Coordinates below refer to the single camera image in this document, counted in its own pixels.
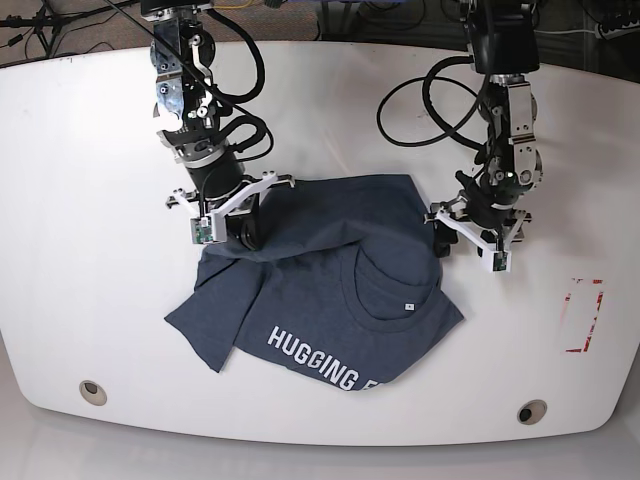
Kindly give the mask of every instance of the t-shirt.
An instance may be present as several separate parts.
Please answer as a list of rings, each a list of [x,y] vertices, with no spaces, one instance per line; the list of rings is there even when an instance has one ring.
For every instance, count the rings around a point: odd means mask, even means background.
[[[256,262],[291,258],[359,242],[376,266],[404,283],[426,283],[440,262],[433,227],[409,175],[365,175],[298,180],[269,191],[258,218],[264,246],[247,250],[235,239],[208,246],[204,255]],[[206,265],[200,265],[200,273]]]
[[[462,319],[439,288],[410,177],[298,182],[261,210],[265,247],[208,247],[193,296],[166,318],[213,370],[235,345],[343,390],[368,389]]]
[[[425,292],[387,277],[357,244],[275,262],[217,258],[218,274],[167,317],[217,372],[235,345],[343,390],[366,389],[395,379],[462,319],[436,285]],[[401,315],[385,318],[394,307]]]

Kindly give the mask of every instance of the red marking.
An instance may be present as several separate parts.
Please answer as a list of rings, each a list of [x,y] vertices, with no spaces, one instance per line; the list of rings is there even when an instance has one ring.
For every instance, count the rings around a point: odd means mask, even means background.
[[[589,350],[589,345],[591,344],[591,337],[593,336],[593,330],[596,328],[596,322],[598,321],[598,313],[600,313],[600,307],[602,306],[602,297],[603,296],[604,296],[604,292],[599,292],[598,293],[598,300],[596,302],[596,304],[597,304],[596,316],[593,317],[593,323],[591,324],[591,329],[589,330],[589,335],[587,336],[587,341],[584,344],[584,349],[582,350],[583,352],[586,352],[587,350]]]
[[[569,306],[569,300],[571,300],[571,292],[567,293],[564,297],[564,305],[562,306],[562,313],[560,314],[560,324],[564,321],[564,315],[567,313],[567,307]]]

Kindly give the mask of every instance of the white tabletop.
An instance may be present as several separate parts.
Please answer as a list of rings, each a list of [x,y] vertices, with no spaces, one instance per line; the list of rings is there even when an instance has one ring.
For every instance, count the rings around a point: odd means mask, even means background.
[[[459,189],[453,174],[470,167],[472,152],[451,141],[398,149],[375,128],[384,94],[448,52],[326,43],[261,50],[267,85],[249,108],[268,122],[276,148],[250,171],[407,172],[426,203]],[[223,89],[251,86],[244,46],[220,45],[216,62]],[[481,81],[468,68],[452,75]],[[342,392],[239,351],[215,374],[163,321],[192,290],[199,248],[184,214],[164,208],[168,193],[190,184],[153,131],[146,49],[0,72],[0,330],[23,395],[110,422],[287,443],[466,443],[599,427],[640,342],[640,87],[554,67],[530,80],[545,177],[521,202],[534,221],[513,272],[483,271],[463,242],[444,262],[443,290],[466,320],[396,382]],[[472,100],[445,85],[434,97],[450,121]],[[384,121],[396,137],[436,133],[419,98],[416,86],[389,104]],[[482,140],[484,128],[477,119],[465,132]],[[604,283],[582,289],[572,278]],[[567,353],[593,315],[563,316],[565,298],[573,292],[580,306],[594,288],[604,297],[590,348]],[[83,380],[105,388],[105,406],[82,399]],[[534,399],[548,413],[521,425],[517,411]]]

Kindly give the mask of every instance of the round hole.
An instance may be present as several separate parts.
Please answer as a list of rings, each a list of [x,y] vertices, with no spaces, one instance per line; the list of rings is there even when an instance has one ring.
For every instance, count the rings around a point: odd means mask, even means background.
[[[107,393],[100,385],[90,380],[85,380],[80,383],[80,395],[96,407],[101,407],[107,403]]]
[[[91,395],[95,395],[96,393],[98,393],[98,386],[95,383],[91,383],[91,382],[84,382],[84,388],[87,390],[87,392],[89,392]]]
[[[529,420],[532,415],[533,414],[531,413],[531,410],[529,410],[528,408],[523,408],[522,410],[520,410],[520,415],[518,415],[518,418],[520,419],[521,423],[524,423]]]
[[[535,425],[547,413],[547,404],[543,400],[533,400],[518,410],[518,422],[523,425]]]

